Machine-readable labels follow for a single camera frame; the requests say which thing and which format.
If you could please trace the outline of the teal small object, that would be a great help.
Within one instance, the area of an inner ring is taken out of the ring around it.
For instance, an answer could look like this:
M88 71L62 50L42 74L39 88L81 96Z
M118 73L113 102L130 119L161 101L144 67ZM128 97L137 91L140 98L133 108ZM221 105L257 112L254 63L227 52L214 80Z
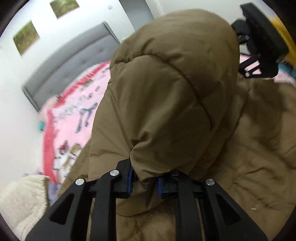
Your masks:
M45 123L44 123L43 121L40 121L40 122L39 122L39 130L40 130L41 132L43 132L44 129L45 129Z

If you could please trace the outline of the green wall picture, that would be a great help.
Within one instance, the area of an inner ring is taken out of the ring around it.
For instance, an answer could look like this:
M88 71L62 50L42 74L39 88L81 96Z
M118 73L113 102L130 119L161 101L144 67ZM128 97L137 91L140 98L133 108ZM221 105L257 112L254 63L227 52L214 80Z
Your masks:
M79 4L75 0L54 0L50 2L50 6L56 16L60 18L72 10L79 8Z
M40 38L32 21L27 22L13 37L13 41L20 55Z

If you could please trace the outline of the grey tufted headboard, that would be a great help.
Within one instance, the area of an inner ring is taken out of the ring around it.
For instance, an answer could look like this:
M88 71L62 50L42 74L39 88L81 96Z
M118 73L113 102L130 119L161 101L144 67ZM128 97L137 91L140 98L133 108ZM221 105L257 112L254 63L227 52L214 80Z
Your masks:
M107 22L81 33L56 50L22 86L36 111L87 68L111 59L120 41Z

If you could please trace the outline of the brown puffer jacket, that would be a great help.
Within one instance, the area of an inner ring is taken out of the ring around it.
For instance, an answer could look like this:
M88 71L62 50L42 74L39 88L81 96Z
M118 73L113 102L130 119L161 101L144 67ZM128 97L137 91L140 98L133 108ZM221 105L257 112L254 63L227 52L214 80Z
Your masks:
M116 202L118 240L174 240L173 203L156 178L212 178L273 240L295 208L295 87L238 72L229 23L177 11L121 43L90 140L63 182L92 181L130 159L138 176Z

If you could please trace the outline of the lavender knit sweater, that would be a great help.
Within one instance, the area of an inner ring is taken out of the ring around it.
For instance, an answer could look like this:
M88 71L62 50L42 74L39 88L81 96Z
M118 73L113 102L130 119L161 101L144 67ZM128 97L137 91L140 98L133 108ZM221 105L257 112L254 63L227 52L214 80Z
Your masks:
M52 206L56 200L57 200L57 195L60 190L61 184L56 184L53 181L48 182L48 198L49 198L49 203Z

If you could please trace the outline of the upper green wall picture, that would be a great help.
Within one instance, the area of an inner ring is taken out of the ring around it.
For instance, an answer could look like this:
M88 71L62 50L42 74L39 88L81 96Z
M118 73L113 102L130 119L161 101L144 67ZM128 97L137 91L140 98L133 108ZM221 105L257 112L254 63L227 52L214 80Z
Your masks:
M50 6L56 16L60 18L72 10L79 8L79 4L75 0L54 0L50 2Z

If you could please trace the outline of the lower green wall picture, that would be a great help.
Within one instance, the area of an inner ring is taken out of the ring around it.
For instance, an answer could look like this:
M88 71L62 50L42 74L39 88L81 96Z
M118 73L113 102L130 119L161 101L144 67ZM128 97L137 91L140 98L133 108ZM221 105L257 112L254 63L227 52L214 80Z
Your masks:
M13 37L13 41L20 55L40 38L32 21L27 22Z

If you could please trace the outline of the pink cartoon fleece blanket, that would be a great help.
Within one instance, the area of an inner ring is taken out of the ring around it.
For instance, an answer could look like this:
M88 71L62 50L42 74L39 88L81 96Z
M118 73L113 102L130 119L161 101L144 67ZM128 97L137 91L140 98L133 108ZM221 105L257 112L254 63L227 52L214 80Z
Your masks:
M40 110L42 172L61 185L91 137L96 110L110 80L110 62L95 64L76 77Z

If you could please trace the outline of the cream fleece garment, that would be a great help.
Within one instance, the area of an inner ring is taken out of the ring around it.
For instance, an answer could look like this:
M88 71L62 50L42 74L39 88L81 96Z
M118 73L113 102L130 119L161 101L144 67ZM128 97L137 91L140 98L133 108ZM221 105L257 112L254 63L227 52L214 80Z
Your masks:
M1 190L1 215L19 240L27 234L50 207L49 177L27 175Z

